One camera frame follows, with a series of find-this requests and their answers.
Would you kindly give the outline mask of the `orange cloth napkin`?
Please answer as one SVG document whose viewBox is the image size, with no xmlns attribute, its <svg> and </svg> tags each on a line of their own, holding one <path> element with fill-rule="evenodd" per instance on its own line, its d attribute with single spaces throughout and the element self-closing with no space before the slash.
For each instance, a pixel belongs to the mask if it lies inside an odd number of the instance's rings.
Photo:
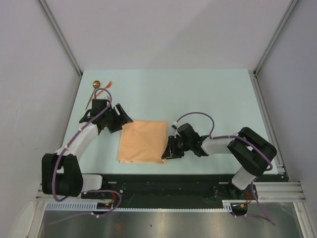
<svg viewBox="0 0 317 238">
<path fill-rule="evenodd" d="M 134 121 L 122 129 L 118 161 L 121 164 L 165 164 L 166 121 Z"/>
</svg>

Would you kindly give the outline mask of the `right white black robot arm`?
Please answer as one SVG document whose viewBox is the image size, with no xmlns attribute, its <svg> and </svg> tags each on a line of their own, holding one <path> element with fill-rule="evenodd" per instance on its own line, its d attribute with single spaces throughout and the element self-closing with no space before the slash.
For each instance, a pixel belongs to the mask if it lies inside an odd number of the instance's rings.
<svg viewBox="0 0 317 238">
<path fill-rule="evenodd" d="M 175 127 L 175 134 L 168 137 L 161 158 L 179 159 L 187 151 L 197 157 L 232 154 L 236 158 L 241 168 L 228 183 L 227 189 L 234 199 L 240 199 L 250 184 L 273 169 L 272 160 L 277 154 L 272 144 L 248 127 L 243 127 L 236 134 L 212 137 L 200 136 L 190 124 L 185 123 Z"/>
</svg>

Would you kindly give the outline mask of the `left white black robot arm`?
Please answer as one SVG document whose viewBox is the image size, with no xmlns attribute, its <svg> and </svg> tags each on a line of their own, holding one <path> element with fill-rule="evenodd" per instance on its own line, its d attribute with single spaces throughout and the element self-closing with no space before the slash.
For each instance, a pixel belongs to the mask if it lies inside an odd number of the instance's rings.
<svg viewBox="0 0 317 238">
<path fill-rule="evenodd" d="M 92 191 L 98 198 L 109 194 L 109 185 L 101 175 L 83 175 L 79 160 L 91 142 L 105 128 L 110 133 L 123 129 L 133 120 L 121 104 L 111 105 L 110 99 L 93 99 L 92 107 L 79 120 L 79 129 L 71 140 L 54 153 L 42 157 L 42 191 L 44 194 L 77 197 Z"/>
</svg>

